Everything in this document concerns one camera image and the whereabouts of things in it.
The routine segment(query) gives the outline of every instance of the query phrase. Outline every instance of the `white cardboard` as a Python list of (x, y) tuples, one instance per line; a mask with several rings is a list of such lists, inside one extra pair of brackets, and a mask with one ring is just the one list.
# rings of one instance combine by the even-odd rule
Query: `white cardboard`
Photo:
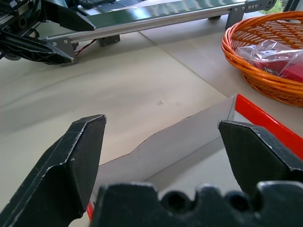
[(102, 184), (144, 181), (220, 137), (219, 120), (232, 120), (236, 96), (225, 99), (149, 137), (129, 155), (99, 167), (94, 193)]
[(214, 185), (222, 194), (241, 191), (233, 176), (221, 137), (163, 169), (146, 182), (156, 186), (160, 198), (167, 192), (177, 190), (193, 200), (196, 188), (201, 184)]
[(237, 122), (245, 122), (245, 123), (251, 123), (248, 119), (246, 119), (241, 113), (238, 111), (235, 111), (234, 121)]

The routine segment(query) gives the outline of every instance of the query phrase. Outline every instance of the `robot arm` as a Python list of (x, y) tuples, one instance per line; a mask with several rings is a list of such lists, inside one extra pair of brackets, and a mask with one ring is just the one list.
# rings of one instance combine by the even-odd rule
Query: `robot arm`
[(0, 0), (0, 58), (25, 58), (46, 64), (62, 64), (74, 58), (44, 40), (36, 27), (47, 20), (74, 31), (93, 31), (95, 26), (65, 1)]

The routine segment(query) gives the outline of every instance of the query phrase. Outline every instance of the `plastic bag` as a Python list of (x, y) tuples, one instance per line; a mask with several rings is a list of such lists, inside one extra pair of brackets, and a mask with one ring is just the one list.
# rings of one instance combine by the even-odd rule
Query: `plastic bag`
[(236, 53), (265, 72), (303, 82), (303, 50), (265, 40), (258, 45), (238, 47)]

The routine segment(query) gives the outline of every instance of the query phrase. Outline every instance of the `red wire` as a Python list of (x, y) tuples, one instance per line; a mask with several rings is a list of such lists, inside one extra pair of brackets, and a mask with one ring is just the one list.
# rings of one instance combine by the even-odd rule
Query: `red wire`
[(80, 50), (75, 52), (75, 56), (77, 56), (79, 53), (81, 53), (84, 49), (88, 48), (91, 44), (93, 44), (96, 41), (96, 39), (93, 39), (89, 44), (83, 46)]

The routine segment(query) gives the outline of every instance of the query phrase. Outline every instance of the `metal bracket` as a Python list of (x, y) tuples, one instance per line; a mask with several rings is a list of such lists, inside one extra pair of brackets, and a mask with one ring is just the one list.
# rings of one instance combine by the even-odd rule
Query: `metal bracket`
[(103, 37), (103, 38), (97, 39), (97, 41), (101, 47), (115, 44), (115, 43), (119, 42), (120, 40), (121, 40), (120, 35), (112, 35), (109, 37)]
[(77, 64), (74, 46), (69, 38), (58, 38), (52, 40), (52, 45), (74, 58), (74, 61), (72, 63), (61, 64), (61, 66), (69, 66), (69, 65)]
[(276, 4), (276, 0), (250, 0), (246, 1), (245, 4), (245, 13), (251, 13), (260, 10), (270, 10)]
[(243, 5), (234, 6), (228, 15), (225, 29), (233, 26), (234, 24), (242, 21), (245, 12), (245, 3)]

